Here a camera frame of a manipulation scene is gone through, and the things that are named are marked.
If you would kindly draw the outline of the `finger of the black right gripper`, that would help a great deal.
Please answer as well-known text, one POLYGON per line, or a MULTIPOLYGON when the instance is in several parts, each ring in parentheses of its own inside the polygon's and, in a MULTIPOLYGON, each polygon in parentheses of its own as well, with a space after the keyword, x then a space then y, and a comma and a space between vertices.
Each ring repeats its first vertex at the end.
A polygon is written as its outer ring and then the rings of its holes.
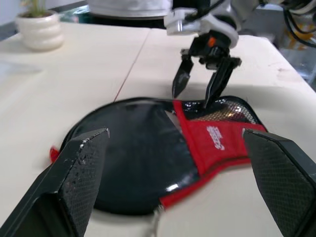
POLYGON ((204 109, 219 98, 236 67, 238 67, 238 58, 222 58, 219 61, 216 65, 216 72, 212 75, 206 89, 204 109))
POLYGON ((182 56, 181 64, 172 84, 172 97, 178 97, 186 88, 193 65, 191 56, 182 56))

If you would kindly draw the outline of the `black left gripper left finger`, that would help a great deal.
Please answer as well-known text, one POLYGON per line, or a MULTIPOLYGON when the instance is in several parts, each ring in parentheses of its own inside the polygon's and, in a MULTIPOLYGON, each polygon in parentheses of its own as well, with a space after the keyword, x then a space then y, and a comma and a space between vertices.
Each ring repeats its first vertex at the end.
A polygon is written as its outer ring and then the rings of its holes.
POLYGON ((71 139, 0 228, 2 237, 82 237, 98 194, 107 128, 71 139))

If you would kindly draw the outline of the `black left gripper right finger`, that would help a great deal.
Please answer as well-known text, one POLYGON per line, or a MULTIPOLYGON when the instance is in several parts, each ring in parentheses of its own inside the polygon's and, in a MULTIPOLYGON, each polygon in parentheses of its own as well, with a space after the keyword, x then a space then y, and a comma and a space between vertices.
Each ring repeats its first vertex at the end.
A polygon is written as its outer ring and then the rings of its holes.
POLYGON ((316 164, 292 140, 243 133, 259 192, 284 237, 316 235, 316 164))

